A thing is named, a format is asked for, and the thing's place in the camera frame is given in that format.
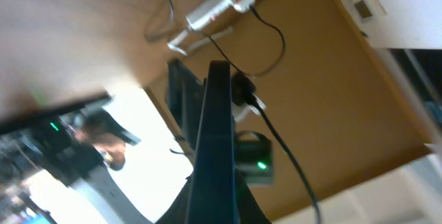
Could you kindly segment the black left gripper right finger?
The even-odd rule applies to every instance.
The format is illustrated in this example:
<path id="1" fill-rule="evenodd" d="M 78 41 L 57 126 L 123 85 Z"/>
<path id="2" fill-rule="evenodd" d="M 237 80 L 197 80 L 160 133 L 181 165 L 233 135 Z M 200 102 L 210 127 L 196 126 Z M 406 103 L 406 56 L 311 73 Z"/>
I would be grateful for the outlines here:
<path id="1" fill-rule="evenodd" d="M 236 170 L 236 203 L 240 224 L 271 224 L 238 170 Z"/>

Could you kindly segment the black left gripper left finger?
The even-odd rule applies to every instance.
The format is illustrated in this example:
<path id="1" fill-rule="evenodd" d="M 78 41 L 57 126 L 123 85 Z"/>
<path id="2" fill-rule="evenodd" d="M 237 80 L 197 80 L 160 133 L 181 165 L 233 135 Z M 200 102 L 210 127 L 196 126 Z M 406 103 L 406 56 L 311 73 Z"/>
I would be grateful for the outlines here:
<path id="1" fill-rule="evenodd" d="M 212 61 L 205 84 L 187 224 L 238 222 L 233 139 L 230 64 Z"/>

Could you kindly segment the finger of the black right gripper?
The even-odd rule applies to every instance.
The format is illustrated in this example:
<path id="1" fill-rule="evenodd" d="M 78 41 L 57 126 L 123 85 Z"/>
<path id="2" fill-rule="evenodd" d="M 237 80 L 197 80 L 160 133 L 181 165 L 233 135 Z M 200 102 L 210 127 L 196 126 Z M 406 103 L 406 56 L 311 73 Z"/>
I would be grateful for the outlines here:
<path id="1" fill-rule="evenodd" d="M 178 59 L 168 64 L 166 103 L 174 120 L 191 148 L 196 148 L 202 101 L 203 83 Z"/>

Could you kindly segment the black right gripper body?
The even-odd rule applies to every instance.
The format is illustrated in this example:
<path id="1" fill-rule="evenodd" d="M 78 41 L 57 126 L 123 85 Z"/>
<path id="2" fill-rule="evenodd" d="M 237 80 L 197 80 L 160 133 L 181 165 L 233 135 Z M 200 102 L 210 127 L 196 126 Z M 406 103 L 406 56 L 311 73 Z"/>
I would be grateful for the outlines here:
<path id="1" fill-rule="evenodd" d="M 273 184 L 272 143 L 256 131 L 236 133 L 234 142 L 236 169 L 248 185 Z"/>

